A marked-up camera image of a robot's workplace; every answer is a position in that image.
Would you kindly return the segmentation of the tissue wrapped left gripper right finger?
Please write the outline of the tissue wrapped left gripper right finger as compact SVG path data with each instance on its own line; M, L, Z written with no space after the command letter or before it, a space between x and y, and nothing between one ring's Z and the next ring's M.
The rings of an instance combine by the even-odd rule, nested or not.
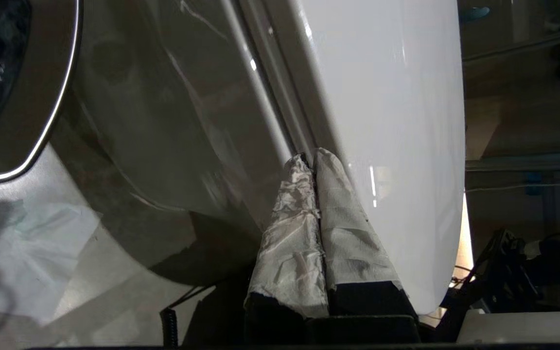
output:
M331 314L416 317L340 159L318 148L314 164Z

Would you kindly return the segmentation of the tissue wrapped left gripper left finger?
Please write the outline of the tissue wrapped left gripper left finger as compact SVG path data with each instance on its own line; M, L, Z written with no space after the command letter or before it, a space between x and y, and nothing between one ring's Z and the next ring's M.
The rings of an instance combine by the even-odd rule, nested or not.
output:
M304 342L329 313L314 174L299 154L286 163L246 299L248 342Z

